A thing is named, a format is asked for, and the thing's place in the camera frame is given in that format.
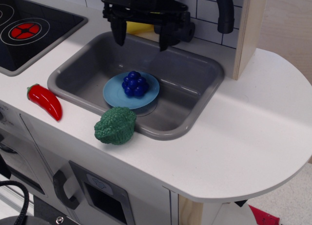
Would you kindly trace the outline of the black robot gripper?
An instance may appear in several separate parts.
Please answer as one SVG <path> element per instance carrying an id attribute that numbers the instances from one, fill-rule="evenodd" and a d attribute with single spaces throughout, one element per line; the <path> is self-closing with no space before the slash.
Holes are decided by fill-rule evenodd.
<path id="1" fill-rule="evenodd" d="M 180 41 L 191 41 L 191 20 L 188 7 L 176 0 L 101 0 L 103 17 L 111 23 L 115 42 L 123 46 L 126 38 L 125 18 L 134 12 L 160 12 L 160 20 L 154 26 L 159 35 L 160 51 Z"/>

